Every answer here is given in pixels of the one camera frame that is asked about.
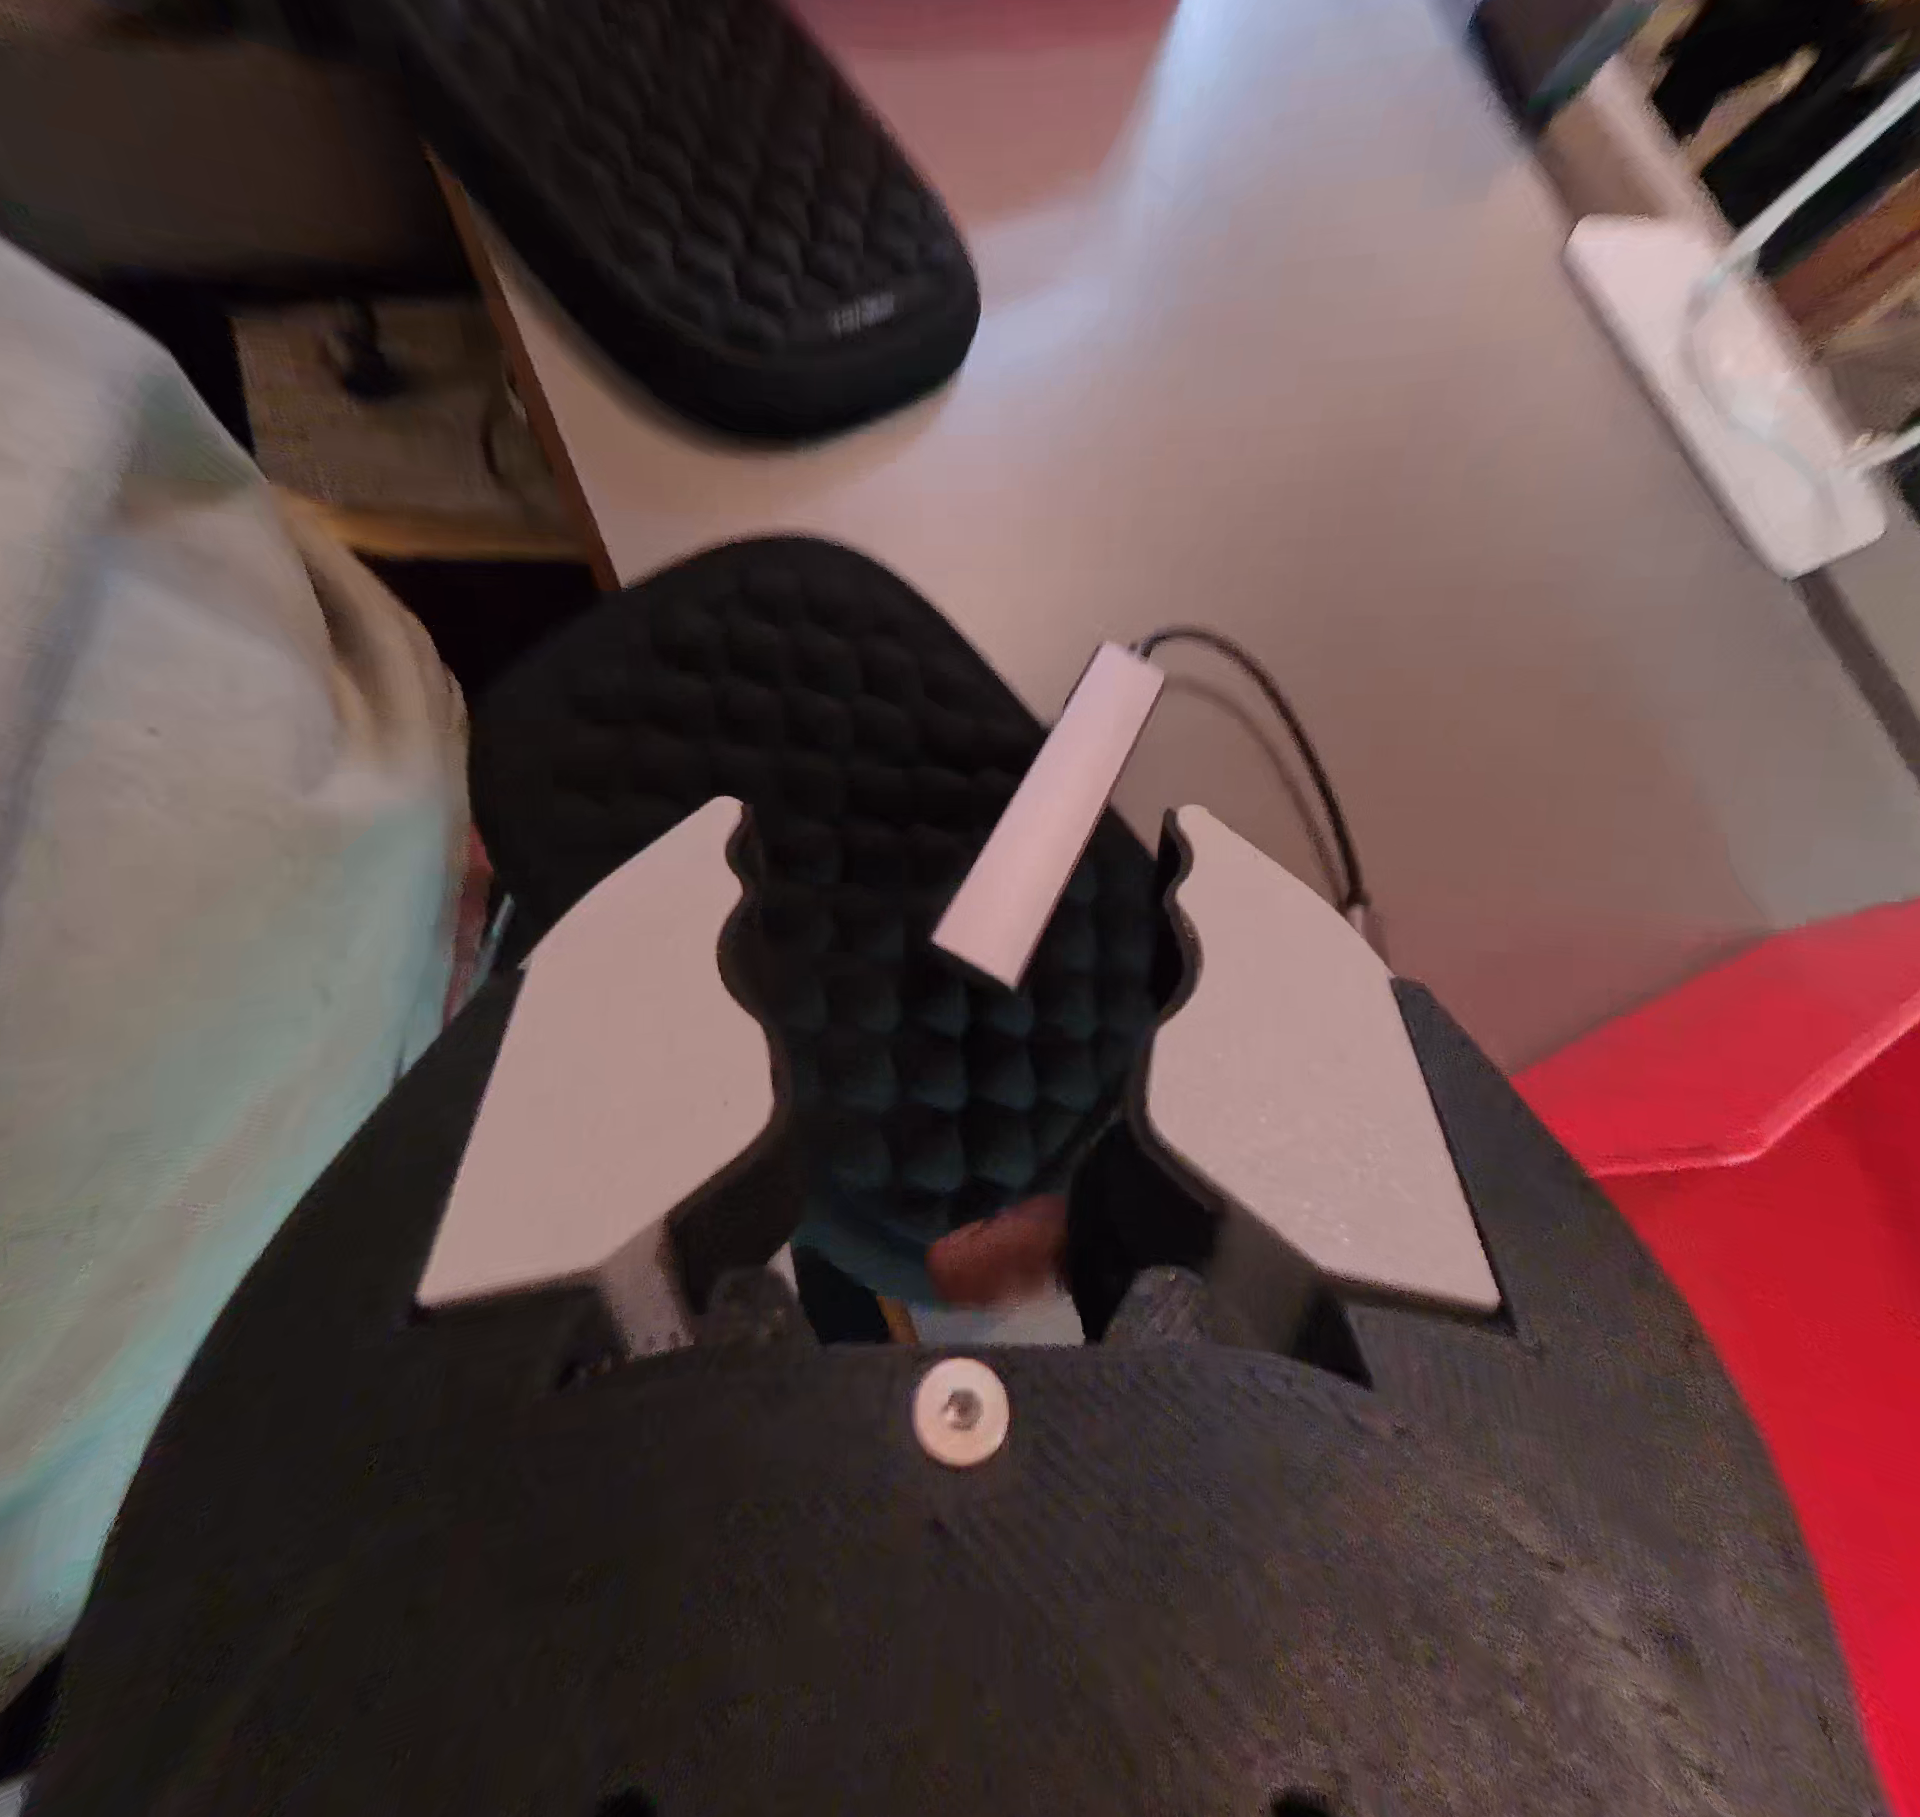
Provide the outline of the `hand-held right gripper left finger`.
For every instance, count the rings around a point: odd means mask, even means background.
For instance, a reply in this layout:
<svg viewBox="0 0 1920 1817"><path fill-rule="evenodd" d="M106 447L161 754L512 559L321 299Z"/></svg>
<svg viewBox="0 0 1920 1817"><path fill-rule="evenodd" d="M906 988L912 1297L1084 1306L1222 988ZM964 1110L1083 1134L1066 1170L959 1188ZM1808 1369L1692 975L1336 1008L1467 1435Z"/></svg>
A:
<svg viewBox="0 0 1920 1817"><path fill-rule="evenodd" d="M676 1217L776 1120L775 1053L723 942L747 811L717 797L532 947L416 1284L423 1313L588 1289L629 1357L689 1347Z"/></svg>

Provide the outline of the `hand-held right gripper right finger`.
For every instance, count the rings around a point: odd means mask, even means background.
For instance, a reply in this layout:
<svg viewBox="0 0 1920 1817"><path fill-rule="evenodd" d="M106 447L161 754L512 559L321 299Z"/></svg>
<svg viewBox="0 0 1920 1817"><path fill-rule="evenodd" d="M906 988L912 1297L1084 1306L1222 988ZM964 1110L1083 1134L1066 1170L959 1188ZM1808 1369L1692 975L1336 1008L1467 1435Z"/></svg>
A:
<svg viewBox="0 0 1920 1817"><path fill-rule="evenodd" d="M1161 853L1179 969L1136 1118L1201 1210L1197 1272L1236 1335L1290 1351L1339 1297L1493 1319L1495 1267L1392 969L1208 808L1173 811Z"/></svg>

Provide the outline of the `grey usb hub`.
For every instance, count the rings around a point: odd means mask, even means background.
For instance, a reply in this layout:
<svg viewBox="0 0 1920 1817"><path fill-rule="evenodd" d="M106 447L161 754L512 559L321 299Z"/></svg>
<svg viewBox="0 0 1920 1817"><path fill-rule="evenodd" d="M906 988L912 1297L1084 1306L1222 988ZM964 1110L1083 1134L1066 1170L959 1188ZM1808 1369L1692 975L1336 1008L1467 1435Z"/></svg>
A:
<svg viewBox="0 0 1920 1817"><path fill-rule="evenodd" d="M1090 655L933 927L948 960L1021 986L1161 691L1165 674L1139 650L1101 644Z"/></svg>

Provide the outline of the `red plastic bin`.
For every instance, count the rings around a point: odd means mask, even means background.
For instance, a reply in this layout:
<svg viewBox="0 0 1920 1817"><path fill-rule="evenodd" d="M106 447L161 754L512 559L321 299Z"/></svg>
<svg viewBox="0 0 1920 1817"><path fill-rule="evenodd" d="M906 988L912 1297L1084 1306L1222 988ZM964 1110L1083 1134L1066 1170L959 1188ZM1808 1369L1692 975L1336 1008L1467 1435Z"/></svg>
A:
<svg viewBox="0 0 1920 1817"><path fill-rule="evenodd" d="M1520 1074L1740 1389L1917 1811L1917 905L1773 934Z"/></svg>

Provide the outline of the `person's right hand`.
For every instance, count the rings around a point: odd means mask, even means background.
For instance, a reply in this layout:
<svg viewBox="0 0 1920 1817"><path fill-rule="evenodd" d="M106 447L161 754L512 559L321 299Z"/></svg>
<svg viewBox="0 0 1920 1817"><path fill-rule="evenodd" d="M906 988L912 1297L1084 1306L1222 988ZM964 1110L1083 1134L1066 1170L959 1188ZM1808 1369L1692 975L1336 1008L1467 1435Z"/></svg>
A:
<svg viewBox="0 0 1920 1817"><path fill-rule="evenodd" d="M1067 1202L1041 1195L937 1237L925 1272L937 1301L994 1309L1041 1297L1059 1286L1067 1245Z"/></svg>

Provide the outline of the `black honeycomb cushion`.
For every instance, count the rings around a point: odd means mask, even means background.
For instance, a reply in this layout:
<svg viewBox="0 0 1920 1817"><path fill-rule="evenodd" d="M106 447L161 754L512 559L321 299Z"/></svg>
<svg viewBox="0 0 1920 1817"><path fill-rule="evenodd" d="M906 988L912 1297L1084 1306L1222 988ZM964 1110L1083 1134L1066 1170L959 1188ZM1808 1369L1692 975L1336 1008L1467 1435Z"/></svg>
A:
<svg viewBox="0 0 1920 1817"><path fill-rule="evenodd" d="M424 146L663 412L804 444L979 327L946 203L784 0L355 0Z"/></svg>
<svg viewBox="0 0 1920 1817"><path fill-rule="evenodd" d="M483 692L468 795L520 962L711 797L756 837L745 966L794 1074L804 1245L935 1305L927 1250L1064 1192L1158 1014L1158 868L1105 814L1019 988L932 929L1045 727L878 561L757 535L546 634Z"/></svg>

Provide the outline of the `person's pale sweater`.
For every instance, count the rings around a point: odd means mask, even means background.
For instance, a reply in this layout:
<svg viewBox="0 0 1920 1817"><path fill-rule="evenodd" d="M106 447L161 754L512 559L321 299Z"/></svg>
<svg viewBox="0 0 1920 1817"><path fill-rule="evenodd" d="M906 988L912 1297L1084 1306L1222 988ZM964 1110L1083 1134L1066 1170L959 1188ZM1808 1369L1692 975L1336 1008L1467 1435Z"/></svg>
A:
<svg viewBox="0 0 1920 1817"><path fill-rule="evenodd" d="M442 1024L466 717L178 362L2 251L2 1680L248 1269Z"/></svg>

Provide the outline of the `white tabletop stand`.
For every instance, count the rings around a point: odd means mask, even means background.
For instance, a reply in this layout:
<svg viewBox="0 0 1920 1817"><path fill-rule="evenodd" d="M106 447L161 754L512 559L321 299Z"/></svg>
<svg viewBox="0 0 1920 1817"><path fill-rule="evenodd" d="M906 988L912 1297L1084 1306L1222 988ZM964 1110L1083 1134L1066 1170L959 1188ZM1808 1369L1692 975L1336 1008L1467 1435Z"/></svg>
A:
<svg viewBox="0 0 1920 1817"><path fill-rule="evenodd" d="M1783 581L1877 545L1889 524L1880 475L1916 431L1846 436L1789 323L1762 290L1762 247L1845 167L1916 113L1907 76L1728 240L1695 221L1594 213L1561 259L1622 362L1685 447L1728 522Z"/></svg>

